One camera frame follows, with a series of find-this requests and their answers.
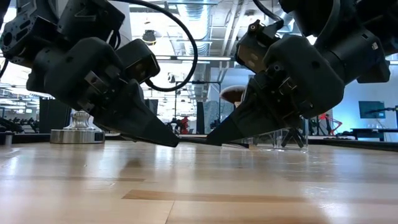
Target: cable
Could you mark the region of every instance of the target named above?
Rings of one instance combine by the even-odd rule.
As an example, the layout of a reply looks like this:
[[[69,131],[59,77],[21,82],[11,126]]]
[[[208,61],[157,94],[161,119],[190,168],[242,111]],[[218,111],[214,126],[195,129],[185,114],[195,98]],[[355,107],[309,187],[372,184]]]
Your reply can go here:
[[[192,48],[193,48],[193,62],[192,62],[192,68],[189,71],[189,74],[187,75],[186,79],[181,82],[181,84],[176,85],[175,87],[172,88],[161,88],[161,87],[157,87],[154,85],[154,83],[152,83],[152,81],[150,81],[149,79],[147,79],[145,81],[145,83],[151,87],[152,89],[156,90],[156,91],[162,91],[162,92],[171,92],[171,91],[175,91],[178,89],[181,89],[182,87],[184,87],[192,78],[193,73],[195,72],[195,69],[197,68],[197,64],[198,64],[198,47],[197,44],[195,42],[195,39],[192,37],[191,33],[189,32],[188,28],[184,25],[184,23],[182,23],[179,19],[177,19],[171,12],[167,11],[164,8],[161,8],[155,4],[149,3],[149,2],[145,2],[142,0],[117,0],[119,2],[126,2],[126,3],[130,3],[130,4],[137,4],[139,6],[145,6],[148,7],[150,9],[156,10],[158,12],[161,12],[163,14],[165,14],[167,17],[169,17],[171,20],[173,20],[175,23],[177,23],[181,29],[184,31],[184,33],[186,33],[189,41],[192,44]]]
[[[340,1],[341,0],[333,0],[329,18],[314,43],[315,47],[325,46],[325,42],[336,28],[340,16]]]
[[[269,9],[267,9],[263,4],[261,4],[260,0],[253,0],[253,2],[260,9],[262,13],[264,13],[265,15],[276,21],[278,29],[281,29],[284,26],[284,20],[281,17],[279,17],[277,14],[274,14]]]
[[[387,129],[387,128],[380,122],[379,118],[377,118],[377,115],[376,115],[376,114],[374,115],[374,118],[375,118],[376,121],[380,124],[380,126],[381,126],[382,129]],[[383,133],[383,136],[384,136],[384,139],[385,139],[386,141],[389,141],[388,138],[387,138],[387,137],[389,136],[389,134]]]
[[[122,37],[120,36],[120,32],[118,30],[115,31],[115,33],[116,33],[116,40],[117,40],[118,43],[116,44],[114,49],[117,50],[117,49],[119,49],[120,44],[122,42]]]
[[[2,68],[1,68],[1,71],[0,71],[0,78],[4,75],[4,72],[6,72],[7,66],[8,66],[8,59],[6,59],[6,60],[4,61],[4,65],[3,65]]]
[[[52,0],[48,0],[47,3],[49,4],[51,12],[55,16],[55,18],[59,19],[57,10],[55,10],[55,7],[54,7],[54,4],[52,3]]]
[[[108,44],[109,44],[113,49],[116,49],[116,41],[117,41],[117,37],[116,37],[116,32],[114,31],[113,34],[111,35],[111,38],[109,39]]]

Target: table surface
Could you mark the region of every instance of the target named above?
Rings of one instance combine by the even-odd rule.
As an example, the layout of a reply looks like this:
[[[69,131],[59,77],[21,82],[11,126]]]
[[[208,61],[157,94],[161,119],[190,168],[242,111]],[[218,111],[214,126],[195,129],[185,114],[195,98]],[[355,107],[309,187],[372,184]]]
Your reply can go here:
[[[398,128],[351,128],[351,130],[398,131]]]
[[[1,224],[398,223],[398,154],[129,141],[0,148]]]

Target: ceiling light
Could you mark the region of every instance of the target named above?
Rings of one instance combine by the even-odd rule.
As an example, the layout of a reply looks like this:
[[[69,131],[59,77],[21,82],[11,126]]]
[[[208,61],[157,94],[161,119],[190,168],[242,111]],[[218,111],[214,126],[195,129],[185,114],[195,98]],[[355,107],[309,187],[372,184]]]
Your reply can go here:
[[[25,106],[0,106],[4,109],[12,109],[12,110],[17,110],[17,109],[25,109]]]
[[[156,56],[156,60],[170,60],[170,56]]]
[[[157,4],[156,6],[164,8],[164,4]],[[140,6],[140,5],[137,5],[137,4],[130,4],[129,7],[130,8],[135,8],[135,7],[145,7],[145,6]]]
[[[153,46],[156,44],[156,36],[154,30],[145,30],[145,34],[142,35],[142,40],[148,46]]]
[[[191,44],[190,40],[177,40],[177,42],[179,43],[187,43],[187,44]],[[201,43],[201,44],[212,44],[212,41],[209,40],[196,40],[196,43]]]
[[[169,81],[169,83],[175,83],[175,77],[173,74],[171,74],[170,72],[168,73],[168,78],[167,80]]]
[[[192,63],[192,61],[191,60],[184,60],[184,61],[182,61],[182,63]],[[209,61],[198,61],[198,63],[202,63],[202,64],[210,64],[210,62]]]
[[[178,56],[177,60],[193,60],[192,56]],[[198,60],[230,61],[231,57],[198,57]]]

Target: chrome object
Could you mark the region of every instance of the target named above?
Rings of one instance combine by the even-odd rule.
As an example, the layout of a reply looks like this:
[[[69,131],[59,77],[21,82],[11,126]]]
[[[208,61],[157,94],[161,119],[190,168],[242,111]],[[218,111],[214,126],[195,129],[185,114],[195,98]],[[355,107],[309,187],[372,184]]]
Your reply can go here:
[[[50,142],[55,144],[98,144],[105,142],[104,131],[88,123],[90,115],[84,111],[72,113],[71,125],[62,130],[51,130]]]
[[[6,139],[4,140],[5,146],[11,146],[13,135],[14,133],[12,133],[11,131],[6,131]]]

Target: white wall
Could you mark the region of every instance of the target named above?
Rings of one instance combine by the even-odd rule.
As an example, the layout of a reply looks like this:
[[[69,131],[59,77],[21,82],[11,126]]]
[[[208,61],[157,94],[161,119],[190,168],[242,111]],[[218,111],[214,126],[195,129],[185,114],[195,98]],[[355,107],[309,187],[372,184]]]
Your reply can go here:
[[[391,77],[387,83],[359,84],[354,81],[346,86],[343,101],[333,108],[334,118],[343,122],[337,132],[379,124],[376,119],[360,118],[358,101],[384,101],[385,107],[398,105],[398,66],[391,66],[390,69]],[[379,121],[387,128],[397,128],[395,112],[386,111],[386,118]],[[389,135],[389,140],[398,141],[398,134]]]

